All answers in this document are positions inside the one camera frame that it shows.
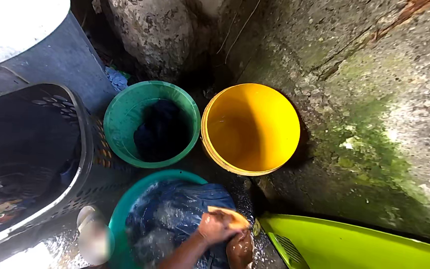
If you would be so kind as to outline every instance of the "bucket rim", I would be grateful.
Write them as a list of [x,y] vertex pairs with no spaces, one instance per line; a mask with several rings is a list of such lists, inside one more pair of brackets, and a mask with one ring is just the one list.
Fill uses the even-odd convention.
[[[134,90],[136,88],[139,88],[141,86],[149,85],[149,84],[164,85],[164,86],[173,88],[176,91],[180,92],[191,103],[192,109],[195,112],[195,120],[197,122],[197,124],[194,126],[194,131],[192,133],[192,138],[191,138],[190,142],[188,143],[187,147],[184,150],[182,150],[182,152],[180,152],[179,154],[177,154],[176,156],[174,156],[174,157],[172,157],[172,158],[170,158],[168,160],[161,161],[161,162],[144,162],[144,161],[141,161],[141,160],[137,160],[137,159],[133,158],[132,156],[128,156],[127,154],[125,154],[122,150],[120,150],[115,145],[115,142],[113,141],[112,136],[110,134],[109,135],[106,134],[106,130],[108,130],[108,126],[107,126],[108,125],[108,121],[106,121],[106,119],[108,119],[108,118],[111,117],[112,109],[116,105],[116,103],[124,95],[126,95],[129,91]],[[112,99],[112,101],[110,102],[109,106],[107,107],[106,113],[104,115],[104,135],[106,136],[107,143],[109,144],[111,150],[114,151],[114,153],[117,156],[119,156],[122,160],[124,160],[125,162],[131,164],[132,166],[139,167],[139,168],[164,168],[164,167],[172,165],[172,164],[180,161],[181,159],[183,159],[195,147],[197,139],[200,136],[200,121],[201,121],[201,118],[200,118],[200,111],[198,109],[198,106],[195,103],[194,99],[185,90],[183,90],[182,88],[178,87],[177,85],[174,85],[172,83],[168,83],[168,82],[165,82],[165,81],[147,80],[147,81],[142,81],[142,82],[130,85],[127,89],[121,91],[119,94],[116,95],[116,97],[114,97],[114,99]]]
[[[226,91],[228,91],[229,89],[238,87],[238,86],[242,86],[242,85],[257,85],[257,86],[263,86],[266,88],[269,88],[273,91],[275,91],[277,94],[279,94],[280,96],[282,96],[284,99],[286,99],[288,102],[290,102],[283,94],[281,94],[279,91],[273,89],[272,87],[263,85],[263,84],[259,84],[259,83],[242,83],[242,84],[237,84],[234,86],[230,86],[226,89],[224,89],[223,91],[219,92],[217,95],[215,95],[212,100],[210,100],[210,102],[208,103],[208,105],[205,107],[203,116],[202,116],[202,127],[201,127],[201,136],[202,136],[202,143],[204,144],[204,147],[208,153],[208,155],[222,168],[224,168],[225,170],[238,174],[238,175],[242,175],[242,176],[262,176],[262,175],[266,175],[266,174],[270,174],[273,171],[279,169],[280,167],[282,167],[290,158],[288,158],[286,161],[284,161],[282,164],[280,164],[279,166],[272,168],[272,169],[268,169],[265,171],[248,171],[248,170],[244,170],[242,168],[238,168],[232,164],[230,164],[229,162],[227,162],[226,160],[224,160],[224,158],[222,156],[220,156],[218,154],[218,152],[215,150],[212,142],[210,141],[210,137],[208,135],[208,126],[207,126],[207,120],[208,120],[208,114],[210,113],[210,110],[212,108],[213,103],[215,103],[215,101]],[[298,115],[296,115],[296,122],[298,123],[298,125],[300,124],[300,119],[298,118]],[[296,148],[298,147],[298,144],[300,142],[300,132],[298,132],[298,138],[297,138],[297,144],[295,146],[295,148],[293,149],[293,153],[291,155],[294,154]]]

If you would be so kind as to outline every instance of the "soap bar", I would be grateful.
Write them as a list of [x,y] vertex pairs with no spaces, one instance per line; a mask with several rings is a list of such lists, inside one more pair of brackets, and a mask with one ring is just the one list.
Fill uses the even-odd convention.
[[248,222],[248,220],[245,217],[243,217],[242,214],[240,214],[236,211],[233,211],[231,209],[209,205],[208,211],[210,213],[216,212],[216,211],[222,211],[223,213],[232,216],[232,222],[228,225],[228,227],[230,229],[243,229],[244,230],[244,229],[248,229],[250,227],[250,223]]

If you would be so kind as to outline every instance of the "concrete wall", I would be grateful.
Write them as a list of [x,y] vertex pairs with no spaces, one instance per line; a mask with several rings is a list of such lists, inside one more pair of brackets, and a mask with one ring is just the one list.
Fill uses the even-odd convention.
[[215,72],[280,90],[306,124],[293,159],[255,179],[266,195],[430,238],[430,0],[222,8]]

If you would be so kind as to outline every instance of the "green bucket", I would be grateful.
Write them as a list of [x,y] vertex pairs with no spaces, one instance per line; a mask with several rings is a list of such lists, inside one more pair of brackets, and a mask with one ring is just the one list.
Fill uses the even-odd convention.
[[[161,162],[144,162],[134,143],[134,132],[143,123],[143,111],[160,99],[173,101],[181,110],[192,134],[188,146],[177,156]],[[200,112],[183,89],[164,81],[144,81],[129,86],[110,103],[104,116],[104,134],[110,148],[122,160],[141,168],[162,168],[185,157],[200,135]]]
[[196,184],[207,183],[206,180],[198,175],[176,169],[153,173],[135,183],[119,200],[110,218],[109,228],[115,238],[114,253],[109,260],[109,267],[111,269],[141,268],[135,263],[133,254],[130,253],[130,246],[125,231],[125,221],[137,198],[152,184],[165,180],[185,180]]

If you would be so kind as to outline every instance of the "lime green object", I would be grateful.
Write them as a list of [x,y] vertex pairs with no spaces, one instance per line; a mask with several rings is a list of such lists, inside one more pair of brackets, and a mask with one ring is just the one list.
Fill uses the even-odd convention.
[[290,257],[290,242],[310,269],[430,269],[430,244],[417,240],[302,216],[267,214],[259,222],[293,269],[305,267]]
[[[188,146],[177,156],[162,162],[144,162],[134,143],[134,131],[143,122],[143,111],[160,99],[173,101],[192,134]],[[183,89],[163,81],[144,81],[129,86],[110,103],[104,117],[104,134],[110,148],[124,161],[141,168],[162,168],[185,157],[200,135],[200,111]]]
[[197,184],[206,184],[207,181],[198,175],[183,170],[163,170],[153,173],[135,183],[119,200],[110,218],[109,228],[114,234],[115,248],[110,257],[111,269],[140,269],[135,264],[133,254],[125,232],[125,221],[137,198],[142,195],[152,184],[165,180],[185,180]]

